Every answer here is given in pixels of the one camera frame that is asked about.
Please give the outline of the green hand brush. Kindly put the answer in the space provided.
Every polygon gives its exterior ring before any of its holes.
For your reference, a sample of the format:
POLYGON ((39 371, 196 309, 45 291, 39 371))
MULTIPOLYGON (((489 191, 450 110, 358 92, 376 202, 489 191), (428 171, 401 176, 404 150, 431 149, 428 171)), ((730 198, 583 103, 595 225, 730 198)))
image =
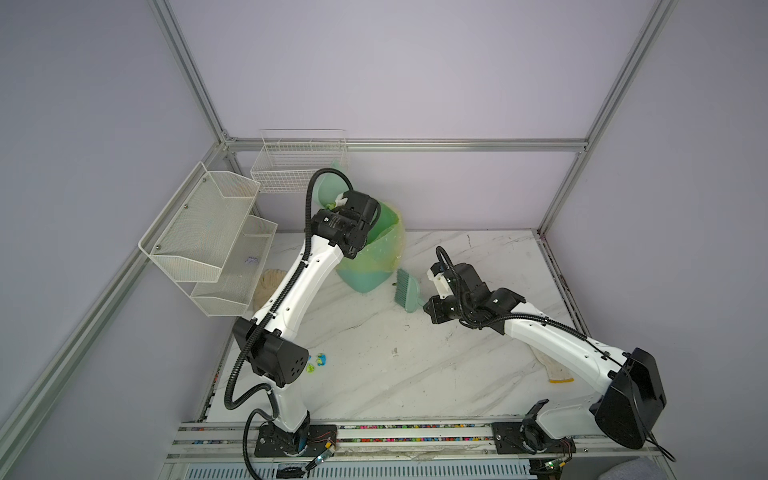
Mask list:
POLYGON ((424 305, 418 278, 402 268, 396 272, 394 301, 408 313, 415 313, 424 305))

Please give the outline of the green plastic dustpan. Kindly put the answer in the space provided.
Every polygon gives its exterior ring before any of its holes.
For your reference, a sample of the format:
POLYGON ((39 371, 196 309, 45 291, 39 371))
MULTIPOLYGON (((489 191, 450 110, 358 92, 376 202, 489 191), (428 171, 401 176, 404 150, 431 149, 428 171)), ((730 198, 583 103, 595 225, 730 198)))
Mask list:
POLYGON ((325 173, 315 182, 313 188, 313 202, 322 208, 332 208, 336 199, 348 191, 346 182, 336 174, 325 173))

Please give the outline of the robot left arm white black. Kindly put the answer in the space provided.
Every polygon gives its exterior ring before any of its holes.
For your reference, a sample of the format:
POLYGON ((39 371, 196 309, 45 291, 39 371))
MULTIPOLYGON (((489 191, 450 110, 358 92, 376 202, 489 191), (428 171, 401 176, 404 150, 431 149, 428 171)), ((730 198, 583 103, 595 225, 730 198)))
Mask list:
POLYGON ((301 322, 330 273, 344 259, 355 258, 378 222, 381 204, 354 189, 349 178, 331 167, 311 176, 305 199, 304 243, 277 290, 252 318, 233 326, 240 353, 227 380, 223 403, 235 410, 265 391, 270 414, 253 410, 271 428, 283 451, 296 455, 309 444, 310 413, 292 384, 308 363, 309 352, 295 342, 301 322), (346 190, 334 206, 312 211, 314 186, 324 175, 341 179, 346 190))

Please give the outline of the robot right arm white black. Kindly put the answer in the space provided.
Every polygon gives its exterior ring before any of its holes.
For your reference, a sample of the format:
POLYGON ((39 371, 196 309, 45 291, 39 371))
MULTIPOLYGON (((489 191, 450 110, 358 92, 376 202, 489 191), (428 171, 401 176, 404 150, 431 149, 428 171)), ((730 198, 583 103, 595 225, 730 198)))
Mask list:
POLYGON ((435 253, 428 278, 437 293, 423 307, 432 323, 457 321, 519 340, 591 388, 590 394, 566 402, 537 401, 520 421, 513 445, 538 454, 565 447, 575 436, 598 434, 632 450, 659 444, 653 428, 667 396, 652 354, 602 343, 545 315, 510 289, 490 290, 472 265, 454 263, 443 247, 435 253))

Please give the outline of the paper scraps cluster far left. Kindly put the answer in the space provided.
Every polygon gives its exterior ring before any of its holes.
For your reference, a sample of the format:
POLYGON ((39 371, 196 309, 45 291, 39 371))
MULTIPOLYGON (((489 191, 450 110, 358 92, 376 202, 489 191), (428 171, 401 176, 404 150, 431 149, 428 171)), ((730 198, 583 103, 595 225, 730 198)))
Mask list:
POLYGON ((319 353, 317 355, 310 355, 308 357, 308 363, 306 365, 306 372, 307 373, 313 373, 316 371, 319 367, 324 367, 327 365, 327 356, 324 353, 319 353))

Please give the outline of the green trash bin with bag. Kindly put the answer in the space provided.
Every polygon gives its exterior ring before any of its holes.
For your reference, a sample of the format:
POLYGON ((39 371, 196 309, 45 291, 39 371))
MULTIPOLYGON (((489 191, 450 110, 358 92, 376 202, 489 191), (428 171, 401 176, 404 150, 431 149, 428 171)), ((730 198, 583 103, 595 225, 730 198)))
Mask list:
POLYGON ((405 243, 400 212, 382 202, 381 215, 368 234, 365 248, 354 259, 342 260, 335 271, 354 291, 369 293, 399 268, 405 243))

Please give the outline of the white knit glove right side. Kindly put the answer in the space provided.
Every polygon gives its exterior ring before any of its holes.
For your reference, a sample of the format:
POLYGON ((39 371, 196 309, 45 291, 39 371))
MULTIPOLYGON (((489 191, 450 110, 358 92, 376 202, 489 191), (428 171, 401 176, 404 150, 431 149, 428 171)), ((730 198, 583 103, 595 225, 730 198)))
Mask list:
POLYGON ((575 380, 571 372, 552 357, 532 347, 532 353, 536 360, 542 364, 547 374, 548 381, 552 384, 566 384, 575 380))

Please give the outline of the beige glove left side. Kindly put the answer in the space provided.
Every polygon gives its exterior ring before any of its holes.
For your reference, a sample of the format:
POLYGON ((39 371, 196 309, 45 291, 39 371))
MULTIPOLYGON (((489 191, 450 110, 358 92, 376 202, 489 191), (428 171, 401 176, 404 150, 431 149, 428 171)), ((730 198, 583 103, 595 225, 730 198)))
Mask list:
POLYGON ((252 297, 252 310, 257 312, 269 298, 278 290, 287 272, 279 269, 268 269, 262 272, 252 297))

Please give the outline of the white mesh two-tier shelf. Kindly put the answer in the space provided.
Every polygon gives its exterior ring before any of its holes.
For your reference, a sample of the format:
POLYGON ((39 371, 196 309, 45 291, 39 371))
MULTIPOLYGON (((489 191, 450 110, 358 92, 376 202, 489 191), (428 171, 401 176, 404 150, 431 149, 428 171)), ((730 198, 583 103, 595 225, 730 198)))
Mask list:
POLYGON ((138 249, 208 317, 248 317, 277 224, 255 214, 260 184, 198 163, 138 249))

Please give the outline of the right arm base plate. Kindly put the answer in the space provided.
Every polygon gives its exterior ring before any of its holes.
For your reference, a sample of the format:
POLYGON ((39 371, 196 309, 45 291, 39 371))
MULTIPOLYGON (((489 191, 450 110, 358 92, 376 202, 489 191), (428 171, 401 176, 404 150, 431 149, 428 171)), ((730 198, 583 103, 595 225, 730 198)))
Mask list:
POLYGON ((533 423, 494 422, 491 429, 498 454, 571 455, 576 450, 572 438, 553 439, 533 423))

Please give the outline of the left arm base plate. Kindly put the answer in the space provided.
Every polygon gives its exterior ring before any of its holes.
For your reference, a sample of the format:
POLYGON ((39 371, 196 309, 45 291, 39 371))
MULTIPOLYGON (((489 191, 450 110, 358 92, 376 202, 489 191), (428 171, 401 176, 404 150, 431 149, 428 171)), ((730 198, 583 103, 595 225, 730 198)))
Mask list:
POLYGON ((252 453, 256 458, 316 457, 335 444, 338 427, 332 424, 309 424, 297 432, 286 432, 272 423, 260 428, 252 453))

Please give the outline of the aluminium front rail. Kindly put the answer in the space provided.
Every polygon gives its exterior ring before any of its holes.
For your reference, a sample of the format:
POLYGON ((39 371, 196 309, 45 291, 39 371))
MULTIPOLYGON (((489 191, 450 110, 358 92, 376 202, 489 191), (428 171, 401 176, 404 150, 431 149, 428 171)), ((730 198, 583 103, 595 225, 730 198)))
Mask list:
MULTIPOLYGON (((535 459, 564 455, 558 447, 552 453, 510 453, 498 451, 501 435, 492 429, 492 419, 449 419, 413 421, 335 422, 335 454, 325 463, 416 462, 448 460, 535 459)), ((242 460, 245 423, 185 422, 178 427, 163 463, 233 463, 242 460)))

